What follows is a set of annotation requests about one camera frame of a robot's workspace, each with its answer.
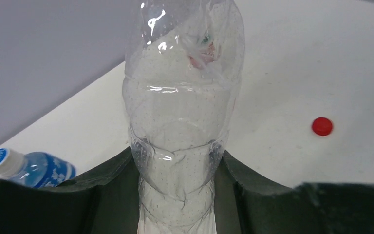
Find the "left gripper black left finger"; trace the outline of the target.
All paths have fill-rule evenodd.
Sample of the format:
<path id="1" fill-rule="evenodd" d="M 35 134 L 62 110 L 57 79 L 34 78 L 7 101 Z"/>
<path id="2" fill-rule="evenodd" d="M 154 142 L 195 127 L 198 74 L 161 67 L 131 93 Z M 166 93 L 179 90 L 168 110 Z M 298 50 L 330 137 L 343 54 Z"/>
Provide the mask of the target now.
<path id="1" fill-rule="evenodd" d="M 57 187 L 0 179 L 0 234 L 134 234 L 138 181 L 130 148 Z"/>

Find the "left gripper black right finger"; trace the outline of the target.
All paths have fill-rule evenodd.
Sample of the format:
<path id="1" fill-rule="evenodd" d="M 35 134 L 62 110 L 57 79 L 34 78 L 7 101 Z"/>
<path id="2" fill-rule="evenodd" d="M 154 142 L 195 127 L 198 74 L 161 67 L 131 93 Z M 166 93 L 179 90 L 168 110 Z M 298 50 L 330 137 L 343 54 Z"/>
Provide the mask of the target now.
<path id="1" fill-rule="evenodd" d="M 215 174 L 219 234 L 374 234 L 374 184 L 289 188 L 225 152 Z"/>

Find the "blue label water bottle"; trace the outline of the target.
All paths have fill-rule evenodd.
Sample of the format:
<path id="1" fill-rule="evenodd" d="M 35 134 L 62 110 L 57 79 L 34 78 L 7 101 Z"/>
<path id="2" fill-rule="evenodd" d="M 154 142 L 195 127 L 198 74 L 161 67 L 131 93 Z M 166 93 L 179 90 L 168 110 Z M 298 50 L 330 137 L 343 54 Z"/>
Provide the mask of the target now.
<path id="1" fill-rule="evenodd" d="M 76 176 L 75 166 L 45 152 L 24 154 L 24 165 L 11 178 L 13 183 L 30 188 L 56 187 Z"/>

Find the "blue white bottle cap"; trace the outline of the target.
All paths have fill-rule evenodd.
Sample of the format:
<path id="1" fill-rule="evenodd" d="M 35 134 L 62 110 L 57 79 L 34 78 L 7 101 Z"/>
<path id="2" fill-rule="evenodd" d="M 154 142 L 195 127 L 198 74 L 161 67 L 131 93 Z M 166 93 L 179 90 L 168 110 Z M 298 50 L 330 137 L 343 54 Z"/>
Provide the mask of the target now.
<path id="1" fill-rule="evenodd" d="M 24 165 L 24 154 L 10 148 L 0 149 L 0 175 L 11 178 L 21 171 Z"/>

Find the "red bottle cap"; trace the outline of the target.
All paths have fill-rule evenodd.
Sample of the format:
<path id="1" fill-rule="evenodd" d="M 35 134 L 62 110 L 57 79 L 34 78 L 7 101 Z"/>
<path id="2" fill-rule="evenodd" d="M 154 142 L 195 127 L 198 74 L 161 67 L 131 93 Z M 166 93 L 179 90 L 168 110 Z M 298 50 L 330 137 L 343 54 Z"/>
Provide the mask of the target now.
<path id="1" fill-rule="evenodd" d="M 311 124 L 312 131 L 319 136 L 328 136 L 333 131 L 333 122 L 326 117 L 317 117 Z"/>

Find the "clear plastic bottle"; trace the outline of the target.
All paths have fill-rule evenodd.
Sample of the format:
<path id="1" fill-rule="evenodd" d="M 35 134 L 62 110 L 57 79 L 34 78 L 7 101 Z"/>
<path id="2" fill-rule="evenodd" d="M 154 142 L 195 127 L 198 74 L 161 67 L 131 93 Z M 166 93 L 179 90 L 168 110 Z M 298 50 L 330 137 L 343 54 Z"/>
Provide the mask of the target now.
<path id="1" fill-rule="evenodd" d="M 221 56 L 190 65 L 209 30 Z M 122 97 L 140 173 L 140 234 L 214 234 L 214 175 L 225 151 L 245 54 L 232 0 L 138 0 Z"/>

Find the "red label water bottle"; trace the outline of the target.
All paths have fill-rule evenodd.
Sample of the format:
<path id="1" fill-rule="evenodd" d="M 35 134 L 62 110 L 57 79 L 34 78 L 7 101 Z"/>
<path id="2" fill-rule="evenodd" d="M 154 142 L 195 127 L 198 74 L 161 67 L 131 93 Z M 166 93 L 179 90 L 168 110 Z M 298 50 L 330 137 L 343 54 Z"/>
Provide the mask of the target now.
<path id="1" fill-rule="evenodd" d="M 198 52 L 188 56 L 193 68 L 204 69 L 205 66 L 217 61 L 221 56 L 221 45 L 215 42 L 213 33 L 209 30 L 198 36 L 194 45 Z"/>

